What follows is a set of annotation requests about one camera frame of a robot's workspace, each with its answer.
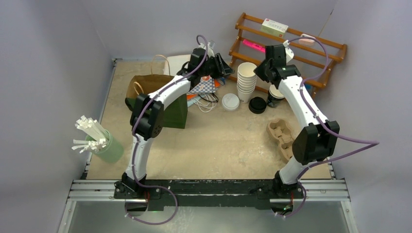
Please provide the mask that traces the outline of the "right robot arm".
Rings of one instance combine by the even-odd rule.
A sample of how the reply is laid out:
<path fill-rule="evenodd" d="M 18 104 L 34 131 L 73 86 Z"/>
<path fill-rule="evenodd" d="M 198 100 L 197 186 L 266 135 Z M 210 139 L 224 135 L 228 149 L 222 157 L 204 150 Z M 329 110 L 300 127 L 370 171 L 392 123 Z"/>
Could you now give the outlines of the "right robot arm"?
<path fill-rule="evenodd" d="M 265 58 L 254 70 L 263 81 L 275 85 L 284 95 L 298 119 L 301 131 L 292 143 L 292 158 L 277 172 L 273 192 L 283 198 L 292 191 L 303 171 L 310 165 L 323 162 L 334 152 L 340 126 L 329 121 L 319 110 L 304 86 L 295 65 L 287 64 L 283 45 L 266 46 Z"/>

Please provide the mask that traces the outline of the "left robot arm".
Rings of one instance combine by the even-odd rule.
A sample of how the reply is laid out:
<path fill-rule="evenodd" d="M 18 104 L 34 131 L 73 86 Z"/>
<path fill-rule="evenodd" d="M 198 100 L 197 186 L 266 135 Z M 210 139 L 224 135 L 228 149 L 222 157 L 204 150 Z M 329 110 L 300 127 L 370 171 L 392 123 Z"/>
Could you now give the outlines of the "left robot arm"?
<path fill-rule="evenodd" d="M 162 131 L 165 109 L 192 90 L 202 77 L 218 79 L 233 73 L 234 70 L 219 53 L 209 56 L 206 49 L 196 48 L 189 61 L 168 83 L 155 92 L 137 96 L 130 119 L 133 136 L 131 158 L 121 179 L 128 195 L 138 199 L 143 196 L 145 188 L 151 187 L 144 184 L 146 166 L 152 143 Z"/>

